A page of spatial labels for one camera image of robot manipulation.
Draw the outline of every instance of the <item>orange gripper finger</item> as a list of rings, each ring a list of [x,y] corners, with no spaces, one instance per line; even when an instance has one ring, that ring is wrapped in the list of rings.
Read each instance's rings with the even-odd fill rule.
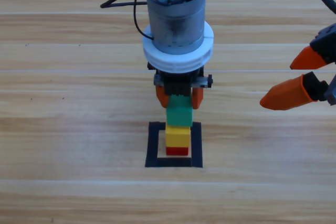
[[[162,107],[166,109],[169,103],[169,98],[170,98],[169,95],[166,95],[164,93],[164,88],[161,86],[155,86],[155,89],[156,89],[156,96],[158,100],[160,101]]]
[[[289,110],[313,102],[303,86],[303,75],[272,87],[260,105],[270,110]]]
[[[200,107],[203,100],[203,95],[204,95],[204,89],[193,88],[192,102],[194,110],[197,110]]]
[[[291,69],[306,70],[318,69],[328,65],[323,58],[315,52],[310,46],[302,50],[290,65]]]

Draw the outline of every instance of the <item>yellow lego block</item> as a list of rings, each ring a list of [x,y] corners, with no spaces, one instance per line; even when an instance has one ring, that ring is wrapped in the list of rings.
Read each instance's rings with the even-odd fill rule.
[[[189,147],[190,127],[170,126],[166,124],[166,147]]]

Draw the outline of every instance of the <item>black square outline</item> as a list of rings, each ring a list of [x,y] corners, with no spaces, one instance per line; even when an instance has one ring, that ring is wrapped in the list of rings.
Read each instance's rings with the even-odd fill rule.
[[[196,167],[203,168],[202,125],[194,122],[191,127],[191,157],[157,157],[159,149],[159,131],[166,124],[150,122],[148,127],[148,145],[145,167]]]

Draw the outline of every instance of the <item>white ring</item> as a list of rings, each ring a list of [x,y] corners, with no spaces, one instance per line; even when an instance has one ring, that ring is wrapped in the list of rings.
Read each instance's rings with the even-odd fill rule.
[[[145,34],[151,34],[148,26]],[[147,61],[156,69],[168,73],[188,73],[204,66],[211,58],[214,49],[214,32],[205,22],[204,41],[195,51],[184,55],[170,55],[158,50],[151,39],[143,37],[143,51]]]

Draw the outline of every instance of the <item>wooden surface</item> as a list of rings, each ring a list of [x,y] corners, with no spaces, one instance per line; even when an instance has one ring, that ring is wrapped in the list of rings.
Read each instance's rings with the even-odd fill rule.
[[[208,0],[203,169],[144,168],[165,111],[132,8],[105,1],[0,0],[0,223],[336,223],[334,108],[259,105],[334,23],[320,0]]]

